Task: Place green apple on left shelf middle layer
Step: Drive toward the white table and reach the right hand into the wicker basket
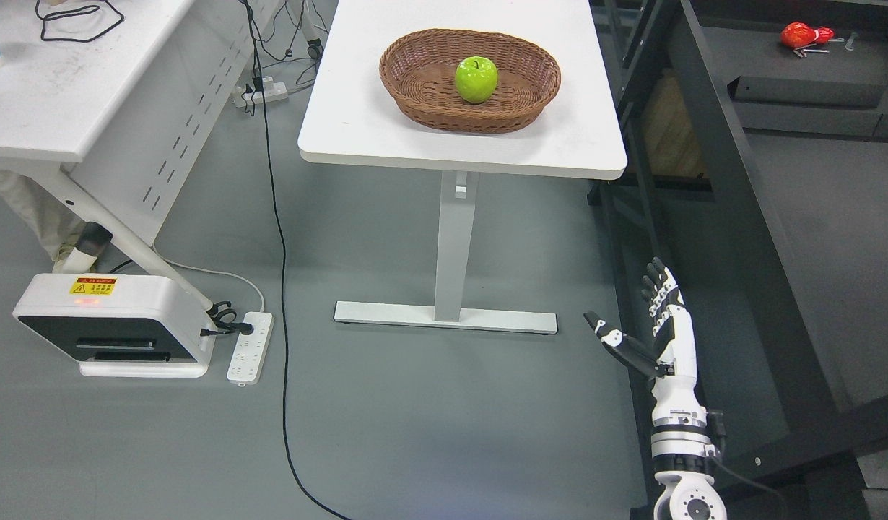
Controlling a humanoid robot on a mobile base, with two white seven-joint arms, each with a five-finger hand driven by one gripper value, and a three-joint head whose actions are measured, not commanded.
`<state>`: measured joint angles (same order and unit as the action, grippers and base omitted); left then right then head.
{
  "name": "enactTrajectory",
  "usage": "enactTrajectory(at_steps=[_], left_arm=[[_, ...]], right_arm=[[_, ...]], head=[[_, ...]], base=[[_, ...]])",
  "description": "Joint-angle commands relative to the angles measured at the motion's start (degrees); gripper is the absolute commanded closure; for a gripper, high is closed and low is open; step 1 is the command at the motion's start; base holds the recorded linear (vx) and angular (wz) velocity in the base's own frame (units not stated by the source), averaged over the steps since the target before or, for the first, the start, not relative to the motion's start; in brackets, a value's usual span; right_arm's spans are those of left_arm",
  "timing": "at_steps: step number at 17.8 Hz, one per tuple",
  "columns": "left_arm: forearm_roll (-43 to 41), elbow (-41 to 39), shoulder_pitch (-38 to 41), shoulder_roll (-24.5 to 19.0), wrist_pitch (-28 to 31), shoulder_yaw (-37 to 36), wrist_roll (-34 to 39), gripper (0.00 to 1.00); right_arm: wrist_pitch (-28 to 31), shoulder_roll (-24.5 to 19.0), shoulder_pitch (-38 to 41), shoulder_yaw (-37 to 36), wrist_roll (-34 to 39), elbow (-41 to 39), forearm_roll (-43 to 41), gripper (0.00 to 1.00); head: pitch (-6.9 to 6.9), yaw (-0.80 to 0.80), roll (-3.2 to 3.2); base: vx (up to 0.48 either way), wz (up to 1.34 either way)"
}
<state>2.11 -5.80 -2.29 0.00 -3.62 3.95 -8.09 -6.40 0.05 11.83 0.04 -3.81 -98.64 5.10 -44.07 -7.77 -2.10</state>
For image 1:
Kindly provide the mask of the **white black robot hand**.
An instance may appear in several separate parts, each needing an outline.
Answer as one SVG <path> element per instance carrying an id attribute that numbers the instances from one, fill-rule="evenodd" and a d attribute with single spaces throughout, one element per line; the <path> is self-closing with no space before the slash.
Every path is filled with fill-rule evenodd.
<path id="1" fill-rule="evenodd" d="M 646 266 L 642 281 L 645 287 L 641 293 L 651 321 L 650 343 L 609 325 L 593 311 L 583 316 L 613 358 L 652 383 L 654 425 L 705 427 L 708 411 L 695 394 L 698 371 L 694 324 L 681 287 L 656 256 Z"/>

